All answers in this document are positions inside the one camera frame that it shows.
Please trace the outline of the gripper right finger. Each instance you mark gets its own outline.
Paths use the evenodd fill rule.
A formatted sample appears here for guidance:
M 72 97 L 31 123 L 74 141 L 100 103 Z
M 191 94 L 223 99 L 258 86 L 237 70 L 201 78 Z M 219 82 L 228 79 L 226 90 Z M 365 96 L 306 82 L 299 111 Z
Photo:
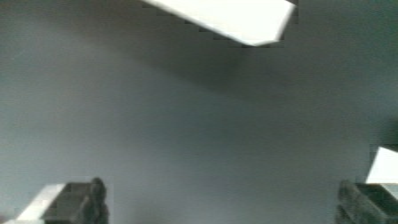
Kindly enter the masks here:
M 340 183 L 335 224 L 398 224 L 397 183 Z

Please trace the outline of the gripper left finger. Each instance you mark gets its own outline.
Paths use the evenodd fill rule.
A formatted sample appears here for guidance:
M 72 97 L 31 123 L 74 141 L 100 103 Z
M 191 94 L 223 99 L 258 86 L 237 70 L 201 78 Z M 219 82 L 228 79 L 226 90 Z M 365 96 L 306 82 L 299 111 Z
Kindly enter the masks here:
M 104 180 L 70 182 L 42 219 L 45 224 L 109 224 L 107 187 Z

